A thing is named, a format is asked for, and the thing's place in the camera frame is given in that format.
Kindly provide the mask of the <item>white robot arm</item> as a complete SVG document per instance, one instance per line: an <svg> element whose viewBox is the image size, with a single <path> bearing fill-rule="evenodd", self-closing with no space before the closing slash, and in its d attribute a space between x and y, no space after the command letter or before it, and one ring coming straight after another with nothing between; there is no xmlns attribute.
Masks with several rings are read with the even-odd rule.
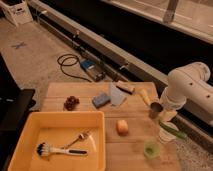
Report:
<svg viewBox="0 0 213 171"><path fill-rule="evenodd" d="M160 101L165 110L179 110L188 99L207 111L213 126L213 87L207 83L211 75L203 62L175 68L168 73L168 85L163 90Z"/></svg>

